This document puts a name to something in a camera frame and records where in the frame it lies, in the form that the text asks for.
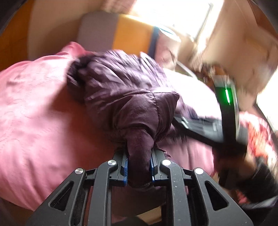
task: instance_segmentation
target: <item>curtain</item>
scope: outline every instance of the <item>curtain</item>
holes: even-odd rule
[[[101,10],[108,13],[129,14],[137,0],[104,0]]]
[[[201,70],[209,41],[215,34],[215,31],[217,31],[218,27],[221,25],[221,18],[225,16],[225,12],[229,2],[230,1],[224,0],[212,1],[212,10],[208,16],[205,27],[197,40],[198,44],[196,53],[193,55],[189,62],[190,67],[193,68],[195,71]]]

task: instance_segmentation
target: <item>shiny purple fabric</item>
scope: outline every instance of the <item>shiny purple fabric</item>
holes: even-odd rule
[[[197,117],[145,53],[110,50],[83,56],[71,64],[67,85],[76,100],[85,102],[96,126],[111,140],[127,144],[132,187],[151,180],[151,148],[166,135],[177,135],[171,126],[174,113]]]

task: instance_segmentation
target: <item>silver screw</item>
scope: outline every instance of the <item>silver screw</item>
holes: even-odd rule
[[[165,159],[165,160],[162,161],[162,164],[163,164],[164,166],[169,166],[169,165],[171,165],[171,161],[168,160],[168,159]]]
[[[203,174],[203,173],[204,173],[204,170],[201,169],[201,168],[196,168],[196,169],[195,169],[195,173],[197,173],[197,174]]]
[[[75,170],[75,173],[76,174],[82,174],[84,172],[84,170],[82,169],[82,168],[77,168],[76,170]]]
[[[114,165],[116,165],[117,161],[112,159],[112,160],[109,160],[107,163],[109,166],[114,166]]]

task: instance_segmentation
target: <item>person's hand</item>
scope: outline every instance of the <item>person's hand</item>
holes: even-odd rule
[[[240,179],[245,180],[254,175],[257,169],[256,159],[247,153],[245,158],[219,158],[217,152],[213,150],[214,154],[214,168],[220,172],[222,170],[234,170],[240,176]]]

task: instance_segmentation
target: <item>wooden floor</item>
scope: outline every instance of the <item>wooden floor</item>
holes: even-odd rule
[[[28,0],[13,16],[0,36],[0,71],[27,60],[29,20],[35,0]]]

